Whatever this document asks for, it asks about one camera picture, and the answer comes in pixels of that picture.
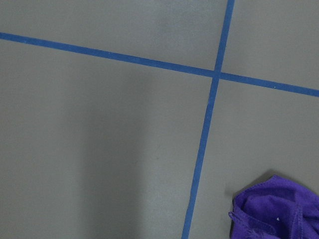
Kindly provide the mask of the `purple towel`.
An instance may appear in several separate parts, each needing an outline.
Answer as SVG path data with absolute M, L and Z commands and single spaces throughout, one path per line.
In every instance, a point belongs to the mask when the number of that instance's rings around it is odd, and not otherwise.
M 233 200 L 232 239 L 317 239 L 319 197 L 308 188 L 274 175 Z

